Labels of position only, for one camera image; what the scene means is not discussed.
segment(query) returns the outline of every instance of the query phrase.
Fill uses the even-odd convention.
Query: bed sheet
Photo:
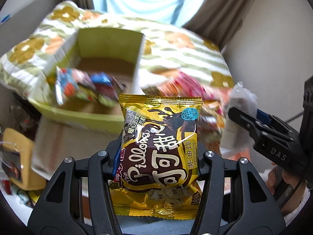
[[[52,54],[76,29],[84,27],[115,27],[145,34],[139,69],[142,89],[165,82],[175,70],[205,85],[234,85],[225,60],[213,42],[173,25],[84,10],[72,1],[59,3],[27,40],[0,58],[0,82],[27,97]]]

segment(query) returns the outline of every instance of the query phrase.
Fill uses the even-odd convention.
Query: white sleeve
[[[290,214],[288,214],[287,216],[284,217],[285,222],[286,222],[286,226],[288,224],[290,224],[292,222],[292,220],[294,220],[294,218],[299,214],[299,212],[301,211],[303,206],[308,201],[309,197],[310,197],[310,191],[309,191],[308,188],[306,188],[306,190],[304,191],[303,198],[302,198],[299,206],[294,211],[292,211]]]

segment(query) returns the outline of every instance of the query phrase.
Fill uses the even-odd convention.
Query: yellow snack package
[[[194,219],[201,198],[197,122],[201,97],[120,95],[120,164],[110,184],[117,215]]]

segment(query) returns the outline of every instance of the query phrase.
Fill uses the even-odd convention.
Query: cardboard box
[[[108,108],[77,98],[58,106],[47,77],[56,67],[77,68],[88,73],[105,72],[126,85],[124,93],[140,94],[138,68],[145,38],[142,33],[117,28],[83,28],[69,38],[51,57],[31,90],[29,102],[50,120],[73,127],[119,134],[124,118],[117,103]]]

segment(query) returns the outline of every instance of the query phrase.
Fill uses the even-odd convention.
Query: blue round sticker
[[[182,118],[184,120],[196,120],[198,116],[198,110],[195,108],[186,108],[182,112]]]

